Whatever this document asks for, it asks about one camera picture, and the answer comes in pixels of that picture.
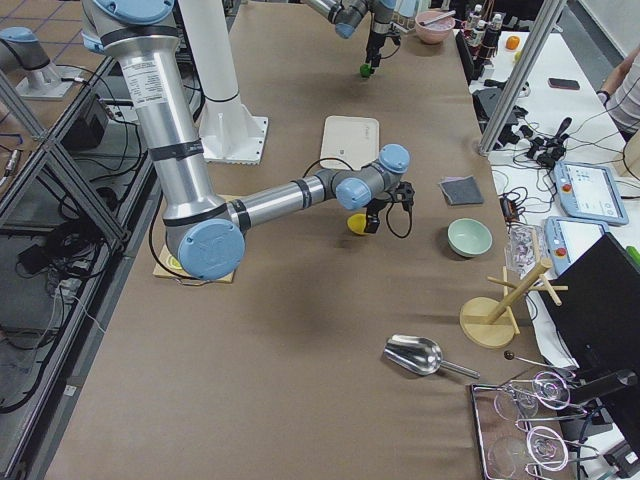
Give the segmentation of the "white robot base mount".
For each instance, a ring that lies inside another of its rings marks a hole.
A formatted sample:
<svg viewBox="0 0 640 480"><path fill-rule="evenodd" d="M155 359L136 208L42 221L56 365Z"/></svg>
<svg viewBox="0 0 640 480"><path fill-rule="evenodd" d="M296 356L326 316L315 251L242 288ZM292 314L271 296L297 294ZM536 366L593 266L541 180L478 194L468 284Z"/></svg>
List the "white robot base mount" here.
<svg viewBox="0 0 640 480"><path fill-rule="evenodd" d="M258 165L266 143L269 119L254 116L240 101L206 101L199 135L206 162Z"/></svg>

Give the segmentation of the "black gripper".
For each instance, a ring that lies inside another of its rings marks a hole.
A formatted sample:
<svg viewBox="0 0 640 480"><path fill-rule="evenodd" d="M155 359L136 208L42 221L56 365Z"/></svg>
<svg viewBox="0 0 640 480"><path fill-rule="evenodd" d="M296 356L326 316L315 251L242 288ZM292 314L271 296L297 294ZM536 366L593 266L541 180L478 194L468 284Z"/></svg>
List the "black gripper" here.
<svg viewBox="0 0 640 480"><path fill-rule="evenodd" d="M370 25L370 31L367 41L367 58L369 65L369 74L373 75L380 63L380 50L383 48L386 38L391 30L391 22L389 20L382 21L373 19Z"/></svg>
<svg viewBox="0 0 640 480"><path fill-rule="evenodd" d="M366 205L364 232L375 234L380 226L379 213L389 205L400 201L396 193L386 192L382 198L374 198Z"/></svg>

